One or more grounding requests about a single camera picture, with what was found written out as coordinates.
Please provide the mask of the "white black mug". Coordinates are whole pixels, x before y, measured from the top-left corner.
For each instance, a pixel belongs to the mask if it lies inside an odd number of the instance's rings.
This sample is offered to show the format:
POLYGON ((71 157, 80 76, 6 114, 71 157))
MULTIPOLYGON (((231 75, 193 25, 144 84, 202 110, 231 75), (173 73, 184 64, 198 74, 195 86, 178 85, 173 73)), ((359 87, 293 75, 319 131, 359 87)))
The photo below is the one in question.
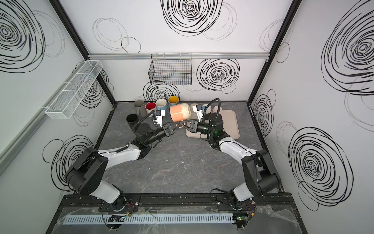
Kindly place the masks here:
POLYGON ((208 106, 208 104, 204 104, 203 106, 205 107, 206 114, 210 114, 211 113, 211 106, 208 106))

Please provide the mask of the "cream speckled mug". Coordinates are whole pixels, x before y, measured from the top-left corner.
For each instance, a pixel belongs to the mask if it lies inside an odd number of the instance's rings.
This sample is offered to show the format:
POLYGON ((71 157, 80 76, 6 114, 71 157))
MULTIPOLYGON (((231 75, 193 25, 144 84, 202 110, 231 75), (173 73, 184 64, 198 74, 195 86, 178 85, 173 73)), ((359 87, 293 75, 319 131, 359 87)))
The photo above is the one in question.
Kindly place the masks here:
POLYGON ((196 109, 195 106, 197 106, 197 105, 198 105, 197 103, 192 103, 192 104, 190 105, 190 110, 191 110, 192 113, 195 112, 195 109, 196 109))

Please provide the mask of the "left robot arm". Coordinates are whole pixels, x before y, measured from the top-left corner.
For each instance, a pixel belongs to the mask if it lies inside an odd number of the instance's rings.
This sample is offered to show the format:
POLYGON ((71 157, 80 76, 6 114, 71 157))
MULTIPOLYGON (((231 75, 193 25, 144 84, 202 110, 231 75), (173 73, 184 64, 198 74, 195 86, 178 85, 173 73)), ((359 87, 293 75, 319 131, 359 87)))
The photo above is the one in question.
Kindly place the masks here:
POLYGON ((94 196, 119 212, 124 209, 127 199, 119 188, 103 180, 105 171, 144 158, 163 138, 173 135, 178 127, 179 123, 169 122, 160 128, 151 129, 144 123, 136 127, 136 138, 124 147, 110 150, 87 148, 69 167, 64 178, 81 196, 94 196))

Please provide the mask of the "beige plastic tray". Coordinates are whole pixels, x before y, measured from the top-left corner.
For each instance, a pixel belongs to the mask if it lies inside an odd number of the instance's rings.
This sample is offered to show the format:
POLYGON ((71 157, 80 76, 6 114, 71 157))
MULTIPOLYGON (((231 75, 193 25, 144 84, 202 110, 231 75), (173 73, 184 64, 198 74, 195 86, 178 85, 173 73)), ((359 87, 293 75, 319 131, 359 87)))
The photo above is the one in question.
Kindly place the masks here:
MULTIPOLYGON (((222 120, 224 122, 223 127, 224 130, 228 135, 230 135, 233 139, 237 140, 240 138, 239 127, 237 122, 236 113, 232 110, 221 110, 220 114, 222 116, 222 120)), ((186 130, 186 136, 190 138, 202 138, 204 140, 207 139, 206 134, 202 133, 191 133, 186 130)))

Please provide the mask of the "pink mug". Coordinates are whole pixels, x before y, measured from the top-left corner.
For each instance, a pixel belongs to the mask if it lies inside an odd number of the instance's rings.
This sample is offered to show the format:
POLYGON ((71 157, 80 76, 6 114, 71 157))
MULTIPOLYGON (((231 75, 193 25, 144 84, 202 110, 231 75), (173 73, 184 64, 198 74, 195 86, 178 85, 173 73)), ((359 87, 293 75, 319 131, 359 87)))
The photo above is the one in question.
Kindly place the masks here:
POLYGON ((222 111, 222 107, 219 107, 218 105, 215 106, 213 109, 212 109, 212 113, 221 113, 222 111))

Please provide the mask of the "grey mug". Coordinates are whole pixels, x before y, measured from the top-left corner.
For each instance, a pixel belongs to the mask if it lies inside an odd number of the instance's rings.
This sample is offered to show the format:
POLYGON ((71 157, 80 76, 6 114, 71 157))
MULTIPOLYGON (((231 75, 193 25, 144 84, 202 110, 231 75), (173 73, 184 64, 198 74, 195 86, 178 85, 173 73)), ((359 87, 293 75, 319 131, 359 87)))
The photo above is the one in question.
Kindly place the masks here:
POLYGON ((143 100, 136 100, 133 103, 133 106, 135 108, 135 112, 140 117, 145 117, 147 115, 147 110, 145 107, 145 102, 143 100))

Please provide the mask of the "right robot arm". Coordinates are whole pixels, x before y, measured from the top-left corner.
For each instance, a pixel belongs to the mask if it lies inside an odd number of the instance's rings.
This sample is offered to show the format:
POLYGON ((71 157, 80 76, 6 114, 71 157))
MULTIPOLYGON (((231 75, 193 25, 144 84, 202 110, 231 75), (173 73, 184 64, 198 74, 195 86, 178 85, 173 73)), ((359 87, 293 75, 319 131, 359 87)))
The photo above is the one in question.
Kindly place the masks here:
POLYGON ((233 201, 244 202, 262 197, 280 186, 281 179, 269 152, 238 143, 224 130, 221 114, 208 123, 187 120, 180 124, 189 132, 205 134, 211 148, 228 154, 242 165, 244 182, 229 192, 233 201))

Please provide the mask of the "blue butterfly mug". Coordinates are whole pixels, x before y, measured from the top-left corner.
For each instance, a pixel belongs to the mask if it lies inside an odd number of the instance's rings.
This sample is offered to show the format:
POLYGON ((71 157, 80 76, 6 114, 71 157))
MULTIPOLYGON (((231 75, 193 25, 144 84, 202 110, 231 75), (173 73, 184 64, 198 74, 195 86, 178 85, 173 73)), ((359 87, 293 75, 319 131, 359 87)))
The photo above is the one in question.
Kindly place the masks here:
POLYGON ((168 98, 168 104, 169 106, 174 106, 179 104, 179 97, 177 96, 171 96, 168 98))

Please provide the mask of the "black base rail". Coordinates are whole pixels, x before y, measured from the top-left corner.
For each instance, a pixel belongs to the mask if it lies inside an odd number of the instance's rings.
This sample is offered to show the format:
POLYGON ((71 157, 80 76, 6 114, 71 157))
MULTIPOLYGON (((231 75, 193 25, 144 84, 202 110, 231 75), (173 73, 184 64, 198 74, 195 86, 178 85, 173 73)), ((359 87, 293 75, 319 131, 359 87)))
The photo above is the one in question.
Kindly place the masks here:
POLYGON ((125 201, 118 205, 108 204, 93 196, 81 197, 79 195, 65 195, 60 202, 59 208, 73 207, 98 207, 105 212, 137 211, 141 207, 184 207, 184 206, 207 206, 218 210, 231 209, 233 206, 248 206, 267 204, 293 204, 295 201, 290 193, 270 193, 264 197, 252 198, 247 201, 234 201, 224 193, 197 193, 197 194, 126 194, 125 201))

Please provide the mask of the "white red mug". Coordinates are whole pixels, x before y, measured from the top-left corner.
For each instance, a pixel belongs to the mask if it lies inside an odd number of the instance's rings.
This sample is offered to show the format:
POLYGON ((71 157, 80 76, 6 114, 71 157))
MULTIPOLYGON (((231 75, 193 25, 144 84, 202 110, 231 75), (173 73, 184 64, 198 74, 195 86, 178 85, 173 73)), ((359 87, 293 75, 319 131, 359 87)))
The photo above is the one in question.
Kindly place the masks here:
POLYGON ((148 103, 146 103, 145 108, 146 108, 147 114, 149 114, 149 116, 151 115, 152 111, 156 111, 157 110, 155 102, 148 102, 148 103))

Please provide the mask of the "cream peach mug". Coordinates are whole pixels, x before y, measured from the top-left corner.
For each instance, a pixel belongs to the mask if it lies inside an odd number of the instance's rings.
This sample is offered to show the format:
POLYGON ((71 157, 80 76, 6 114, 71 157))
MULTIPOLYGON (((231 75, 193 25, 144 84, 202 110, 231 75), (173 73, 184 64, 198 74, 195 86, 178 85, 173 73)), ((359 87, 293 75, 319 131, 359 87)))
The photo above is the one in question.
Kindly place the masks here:
POLYGON ((169 110, 173 122, 185 121, 191 117, 190 106, 187 103, 171 106, 169 110))

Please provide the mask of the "light blue mug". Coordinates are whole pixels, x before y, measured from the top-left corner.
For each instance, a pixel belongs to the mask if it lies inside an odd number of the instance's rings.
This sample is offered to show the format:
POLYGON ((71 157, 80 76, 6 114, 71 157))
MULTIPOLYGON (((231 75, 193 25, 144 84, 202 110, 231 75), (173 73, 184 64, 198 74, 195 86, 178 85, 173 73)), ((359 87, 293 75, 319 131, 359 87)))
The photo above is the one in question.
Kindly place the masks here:
POLYGON ((157 110, 167 111, 168 102, 165 99, 158 99, 155 103, 156 103, 156 109, 157 110))

